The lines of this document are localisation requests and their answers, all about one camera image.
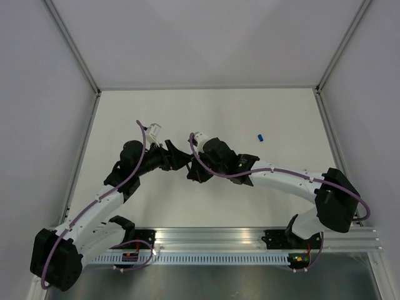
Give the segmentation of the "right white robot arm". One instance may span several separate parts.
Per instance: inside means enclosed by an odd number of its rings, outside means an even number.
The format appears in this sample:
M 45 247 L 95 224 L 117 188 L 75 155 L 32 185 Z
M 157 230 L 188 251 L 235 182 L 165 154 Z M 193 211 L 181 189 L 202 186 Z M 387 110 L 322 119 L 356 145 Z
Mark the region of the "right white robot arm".
M 257 156 L 237 154 L 224 141 L 201 132 L 190 134 L 188 142 L 193 155 L 188 179 L 203 183 L 216 176 L 237 185 L 277 189 L 312 204 L 311 209 L 289 221 L 284 238 L 290 247 L 299 248 L 327 230 L 349 232 L 361 197 L 340 170 L 284 169 Z

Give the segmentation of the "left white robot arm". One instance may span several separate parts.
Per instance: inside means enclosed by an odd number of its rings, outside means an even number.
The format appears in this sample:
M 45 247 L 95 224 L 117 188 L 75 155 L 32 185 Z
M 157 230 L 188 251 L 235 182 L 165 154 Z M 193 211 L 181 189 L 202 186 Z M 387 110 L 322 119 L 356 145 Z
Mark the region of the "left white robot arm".
M 30 271 L 44 290 L 67 291 L 83 269 L 107 249 L 132 247 L 135 224 L 121 216 L 106 217 L 122 206 L 140 186 L 140 177 L 155 170 L 177 171 L 191 162 L 191 155 L 170 140 L 159 146 L 128 141 L 99 193 L 81 212 L 54 229 L 42 229 L 34 238 Z

